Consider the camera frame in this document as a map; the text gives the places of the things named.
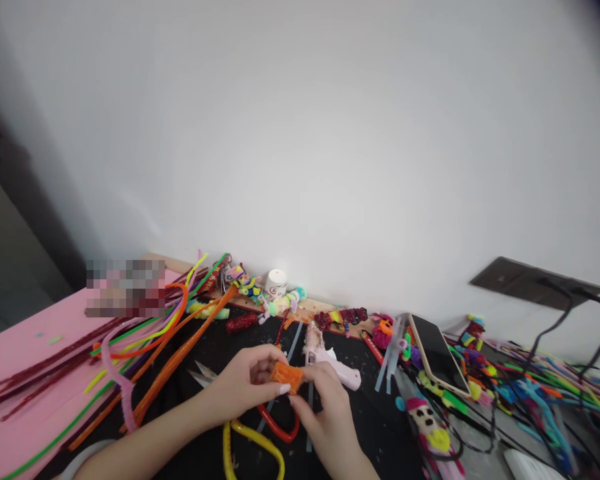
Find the pipe cleaner figure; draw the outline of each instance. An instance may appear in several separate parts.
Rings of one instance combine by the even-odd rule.
[[[464,348],[471,350],[482,350],[482,335],[485,332],[485,320],[481,317],[468,314],[469,326],[462,332],[460,336],[460,343]]]
[[[262,280],[262,277],[252,277],[249,279],[247,272],[242,266],[231,268],[225,275],[225,279],[238,287],[238,292],[249,297],[256,305],[264,301],[262,288],[255,283]]]
[[[438,425],[426,400],[414,397],[407,400],[407,411],[418,426],[422,447],[430,453],[445,457],[455,454],[449,433]],[[444,480],[464,480],[465,469],[460,460],[440,461],[427,459],[434,472]]]
[[[307,298],[307,292],[302,287],[296,288],[296,290],[289,292],[284,297],[276,298],[272,302],[268,302],[263,296],[263,302],[265,312],[260,317],[258,322],[262,325],[271,316],[281,315],[285,310],[291,309],[292,313],[298,310],[298,303]]]
[[[393,317],[383,313],[374,313],[371,319],[376,322],[373,328],[373,342],[382,350],[386,350],[393,336]]]

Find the table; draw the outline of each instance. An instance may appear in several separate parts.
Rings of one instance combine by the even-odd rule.
[[[244,312],[240,308],[232,307],[230,318],[240,316]],[[200,323],[192,321],[178,332],[156,360],[155,367],[140,378],[133,392],[134,405],[148,390],[156,374],[168,358],[186,338],[193,334],[199,325]],[[255,326],[230,337],[224,329],[224,321],[214,321],[160,392],[147,412],[146,421],[156,418],[201,390],[199,384],[187,372],[187,369],[195,369],[194,360],[204,363],[219,373],[240,349],[262,343],[274,343],[279,326],[280,320],[271,318],[262,326]],[[284,351],[289,350],[297,328],[298,323],[294,323],[288,330],[283,330],[281,346]],[[301,339],[298,341],[293,357],[289,359],[290,363],[296,366],[304,365],[303,342],[301,340],[304,338],[304,331],[307,327],[302,325],[301,328],[303,329]],[[386,395],[384,389],[380,393],[376,393],[374,390],[380,365],[373,358],[366,344],[358,339],[347,339],[336,333],[327,332],[324,334],[324,338],[326,347],[333,347],[339,360],[352,368],[359,369],[361,372],[361,388],[356,392],[349,392],[351,410],[360,446],[371,460],[380,477],[384,479],[396,478],[396,476],[410,479],[424,478],[422,460],[414,438],[409,432],[406,417],[396,408],[393,396]],[[300,394],[307,398],[306,385],[301,388]],[[316,396],[315,408],[320,408],[318,396]],[[287,400],[278,400],[274,405],[272,415],[282,428],[290,430],[293,426],[292,410]],[[260,422],[260,418],[257,410],[252,409],[241,417],[241,421],[255,429]],[[60,474],[72,458],[91,443],[102,439],[118,438],[120,436],[118,428],[122,424],[123,418],[118,407],[94,431],[89,440],[78,451],[74,453],[60,452],[40,472],[37,478],[49,479]],[[272,439],[284,455],[287,470],[286,479],[312,478],[312,480],[318,480],[329,478],[315,452],[306,452],[306,432],[303,428],[300,429],[300,433],[294,442],[289,445],[274,436],[268,427],[265,427],[263,433]],[[224,479],[221,436],[221,428],[219,427],[196,438],[184,447],[156,478],[190,479],[193,474],[200,474],[201,477],[206,479]],[[232,435],[232,450],[238,463],[235,470],[238,478],[275,478],[278,466],[274,458],[266,451],[248,442],[240,435]],[[349,453],[343,451],[341,454],[346,456]]]

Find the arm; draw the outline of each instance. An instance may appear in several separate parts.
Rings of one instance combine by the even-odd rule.
[[[273,345],[240,350],[205,390],[96,453],[82,465],[74,479],[153,478],[201,433],[288,392],[290,385],[267,383],[276,361],[288,364],[284,354]]]

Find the pink pipe cleaner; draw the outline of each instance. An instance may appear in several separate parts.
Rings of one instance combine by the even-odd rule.
[[[198,260],[200,260],[200,258],[202,258],[202,251],[198,250]],[[195,275],[196,271],[193,272],[191,278],[194,279]],[[176,306],[171,311],[171,314],[165,320],[165,324],[168,323],[171,320],[172,316],[176,314],[181,302],[186,300],[186,297],[180,298]],[[144,318],[136,318],[128,322],[126,325],[120,325],[119,327],[110,331],[104,338],[104,340],[102,340],[102,343],[100,345],[102,363],[104,363],[105,369],[107,370],[107,373],[110,374],[112,380],[114,380],[114,382],[120,385],[120,393],[122,396],[122,414],[125,418],[125,425],[127,426],[127,430],[129,433],[133,433],[134,431],[138,430],[138,425],[136,424],[135,418],[133,416],[133,405],[131,404],[131,394],[133,393],[134,383],[125,376],[118,373],[118,370],[116,370],[115,366],[113,365],[113,360],[111,359],[109,342],[118,332],[120,332],[120,330],[135,325],[136,323],[140,323],[143,320]]]

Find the power outlet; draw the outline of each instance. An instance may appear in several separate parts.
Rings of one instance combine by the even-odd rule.
[[[600,294],[599,285],[558,275],[505,257],[496,258],[469,283],[476,287],[534,302],[538,305],[566,310],[567,299],[564,296],[538,284],[538,280],[544,277],[568,291],[572,291],[576,287],[582,287],[594,295]],[[574,307],[586,301],[586,298],[579,295],[573,296]]]

